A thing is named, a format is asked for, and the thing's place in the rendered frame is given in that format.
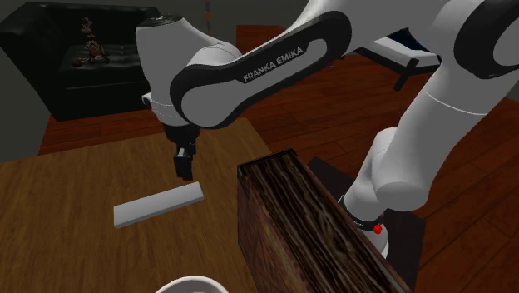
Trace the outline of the grey flat bar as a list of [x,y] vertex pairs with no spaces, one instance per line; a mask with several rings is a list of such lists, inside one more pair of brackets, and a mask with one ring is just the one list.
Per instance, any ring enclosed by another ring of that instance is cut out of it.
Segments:
[[114,206],[113,224],[116,229],[119,229],[203,199],[204,194],[200,183],[196,181]]

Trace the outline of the black leather sofa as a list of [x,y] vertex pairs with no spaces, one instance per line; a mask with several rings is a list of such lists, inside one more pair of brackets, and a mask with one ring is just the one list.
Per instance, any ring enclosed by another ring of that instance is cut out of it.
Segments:
[[26,2],[0,22],[0,48],[59,122],[144,109],[136,28],[155,7]]

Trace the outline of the white bowl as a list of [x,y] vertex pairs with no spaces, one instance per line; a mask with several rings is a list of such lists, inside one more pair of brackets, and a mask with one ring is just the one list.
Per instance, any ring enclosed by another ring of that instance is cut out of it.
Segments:
[[219,282],[206,276],[184,276],[162,286],[155,293],[229,293]]

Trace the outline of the brown wooden table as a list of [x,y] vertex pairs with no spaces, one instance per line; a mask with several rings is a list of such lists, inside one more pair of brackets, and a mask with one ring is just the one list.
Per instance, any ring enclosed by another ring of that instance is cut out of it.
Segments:
[[122,203],[182,185],[162,134],[0,164],[0,293],[155,293],[207,276],[257,293],[237,241],[237,166],[269,153],[244,118],[200,134],[202,201],[115,228]]

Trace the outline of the dark wooden box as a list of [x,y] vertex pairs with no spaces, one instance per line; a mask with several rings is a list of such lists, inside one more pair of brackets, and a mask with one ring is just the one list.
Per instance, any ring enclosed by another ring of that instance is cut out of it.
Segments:
[[294,150],[237,178],[238,243],[259,293],[413,293]]

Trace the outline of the dark robot stand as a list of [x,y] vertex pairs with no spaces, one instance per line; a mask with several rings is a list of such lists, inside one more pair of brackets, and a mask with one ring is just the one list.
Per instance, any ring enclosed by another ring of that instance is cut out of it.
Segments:
[[[353,184],[352,177],[316,156],[308,167],[336,200]],[[384,225],[388,229],[389,242],[386,260],[414,293],[426,221],[410,212],[386,210]]]

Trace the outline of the white bench with black frame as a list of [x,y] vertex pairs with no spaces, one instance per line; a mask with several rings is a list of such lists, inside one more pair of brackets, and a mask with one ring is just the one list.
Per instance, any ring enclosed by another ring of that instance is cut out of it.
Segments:
[[355,52],[399,75],[393,86],[399,91],[410,76],[434,72],[441,58],[420,45],[407,28],[382,37]]

